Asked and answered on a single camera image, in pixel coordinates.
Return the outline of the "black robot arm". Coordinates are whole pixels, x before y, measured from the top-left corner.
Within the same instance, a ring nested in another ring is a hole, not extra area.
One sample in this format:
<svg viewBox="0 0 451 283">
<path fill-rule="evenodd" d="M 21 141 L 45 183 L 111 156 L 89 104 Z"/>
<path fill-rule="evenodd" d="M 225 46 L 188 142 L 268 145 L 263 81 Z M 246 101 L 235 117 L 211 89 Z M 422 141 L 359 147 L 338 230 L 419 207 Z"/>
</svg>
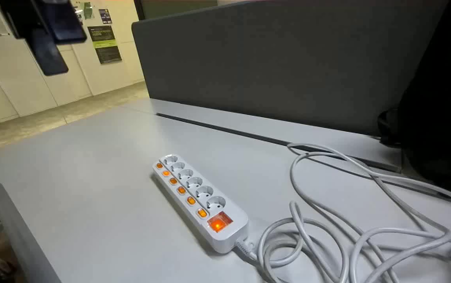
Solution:
<svg viewBox="0 0 451 283">
<path fill-rule="evenodd" d="M 60 45 L 87 42 L 71 0 L 0 0 L 0 12 L 18 40 L 24 40 L 45 76 L 70 71 Z"/>
</svg>

